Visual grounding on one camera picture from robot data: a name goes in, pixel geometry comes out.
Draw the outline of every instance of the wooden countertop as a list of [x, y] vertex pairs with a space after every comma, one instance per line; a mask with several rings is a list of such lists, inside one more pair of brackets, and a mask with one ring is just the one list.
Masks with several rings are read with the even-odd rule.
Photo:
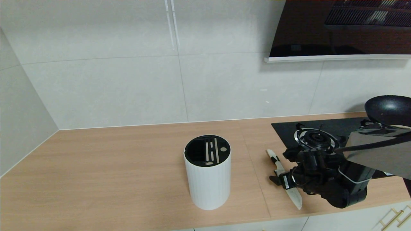
[[[1, 178], [2, 230], [173, 230], [334, 213], [410, 200], [399, 177], [372, 180], [344, 210], [301, 191], [297, 210], [268, 176], [285, 146], [270, 123], [361, 117], [308, 115], [59, 131]], [[231, 194], [204, 211], [191, 201], [182, 150], [216, 134], [232, 147]]]

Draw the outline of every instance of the stove burner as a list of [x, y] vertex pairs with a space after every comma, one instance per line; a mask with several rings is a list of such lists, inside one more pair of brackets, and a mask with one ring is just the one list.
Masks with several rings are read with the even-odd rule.
[[315, 128], [302, 128], [294, 133], [294, 138], [304, 148], [332, 151], [339, 147], [338, 140], [331, 134]]

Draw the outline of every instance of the black glass cooktop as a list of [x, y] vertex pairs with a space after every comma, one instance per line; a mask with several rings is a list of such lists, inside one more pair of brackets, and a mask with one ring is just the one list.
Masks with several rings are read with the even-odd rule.
[[[334, 120], [312, 120], [312, 121], [298, 121], [298, 122], [284, 122], [284, 123], [272, 123], [272, 127], [277, 132], [281, 141], [286, 148], [294, 148], [298, 146], [298, 143], [294, 139], [294, 132], [297, 130], [297, 123], [301, 123], [304, 127], [316, 128], [322, 131], [328, 132], [331, 135], [345, 136], [348, 138], [351, 132], [357, 130], [361, 126], [361, 121], [367, 119], [367, 117], [359, 118], [347, 118], [347, 119], [334, 119]], [[376, 170], [373, 179], [387, 177], [387, 175], [379, 170]]]

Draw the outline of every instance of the knife slot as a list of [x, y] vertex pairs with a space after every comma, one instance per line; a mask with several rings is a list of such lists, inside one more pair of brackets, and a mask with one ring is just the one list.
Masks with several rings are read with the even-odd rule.
[[205, 160], [208, 162], [208, 142], [205, 143]]

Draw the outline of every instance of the gas stove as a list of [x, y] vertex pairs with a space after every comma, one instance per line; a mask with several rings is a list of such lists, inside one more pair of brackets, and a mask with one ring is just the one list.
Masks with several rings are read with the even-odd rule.
[[[313, 120], [300, 122], [273, 123], [281, 141], [286, 146], [284, 156], [304, 150], [323, 150], [332, 154], [334, 149], [345, 147], [351, 132], [372, 124], [368, 118], [347, 118], [334, 120]], [[391, 176], [376, 171], [372, 178]]]

